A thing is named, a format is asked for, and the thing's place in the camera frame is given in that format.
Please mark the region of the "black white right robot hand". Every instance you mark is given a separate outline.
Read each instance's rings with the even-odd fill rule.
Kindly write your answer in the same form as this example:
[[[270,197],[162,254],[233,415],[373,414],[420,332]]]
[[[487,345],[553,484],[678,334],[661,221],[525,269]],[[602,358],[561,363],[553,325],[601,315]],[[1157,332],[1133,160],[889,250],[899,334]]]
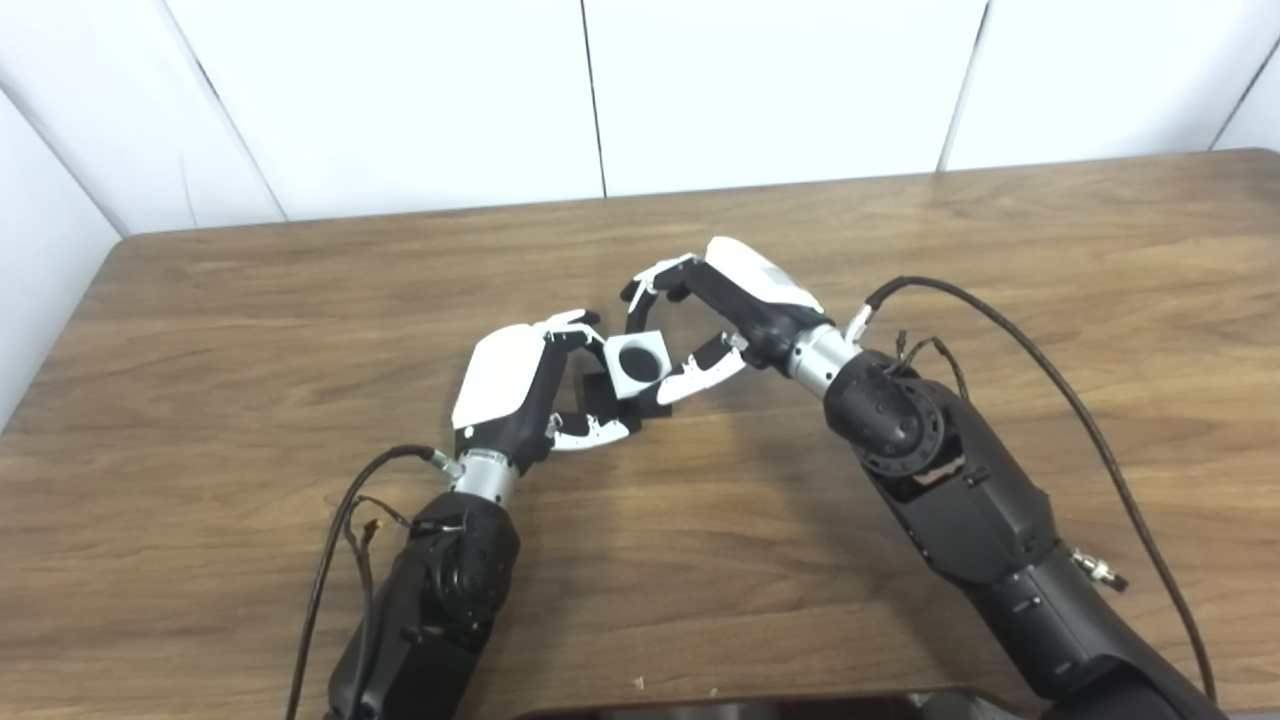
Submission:
[[[833,322],[817,297],[744,242],[716,236],[701,255],[686,252],[639,272],[622,290],[627,334],[643,333],[660,296],[677,304],[692,296],[732,329],[707,341],[680,366],[641,389],[636,404],[649,416],[726,382],[742,369],[787,373],[800,343]]]

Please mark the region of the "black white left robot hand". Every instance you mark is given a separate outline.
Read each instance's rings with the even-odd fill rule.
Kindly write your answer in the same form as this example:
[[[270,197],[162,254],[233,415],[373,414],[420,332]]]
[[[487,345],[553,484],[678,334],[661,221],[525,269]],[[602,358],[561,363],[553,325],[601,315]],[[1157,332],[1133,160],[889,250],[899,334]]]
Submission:
[[[553,409],[568,357],[585,350],[605,360],[599,314],[557,313],[543,322],[506,325],[480,340],[451,415],[457,456],[489,451],[524,475],[553,452],[612,445],[635,436],[635,416],[558,413]]]

